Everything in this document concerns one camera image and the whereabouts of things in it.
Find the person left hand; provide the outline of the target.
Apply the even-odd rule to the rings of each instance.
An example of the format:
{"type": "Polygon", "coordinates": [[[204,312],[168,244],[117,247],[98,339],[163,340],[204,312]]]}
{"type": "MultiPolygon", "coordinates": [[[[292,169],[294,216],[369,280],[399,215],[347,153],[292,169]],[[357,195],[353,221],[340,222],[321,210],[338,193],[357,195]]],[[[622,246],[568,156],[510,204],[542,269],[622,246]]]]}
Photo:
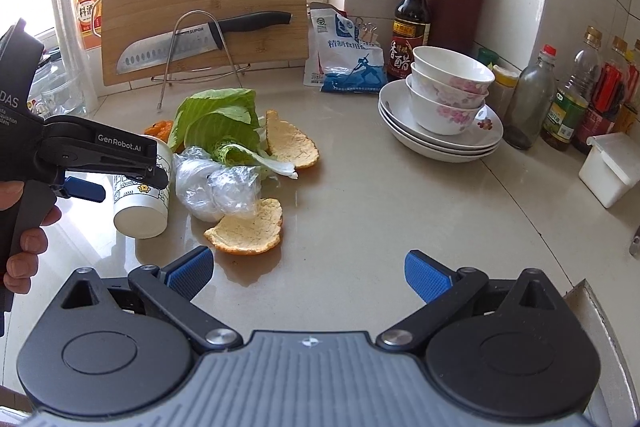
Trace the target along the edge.
{"type": "MultiPolygon", "coordinates": [[[[1,209],[7,210],[14,206],[23,194],[22,182],[2,182],[0,187],[1,209]]],[[[6,274],[3,284],[14,294],[25,295],[32,287],[32,278],[38,273],[39,255],[48,249],[48,238],[43,227],[54,225],[62,217],[58,206],[53,206],[41,222],[41,227],[25,231],[21,236],[21,250],[9,257],[6,262],[6,274]]]]}

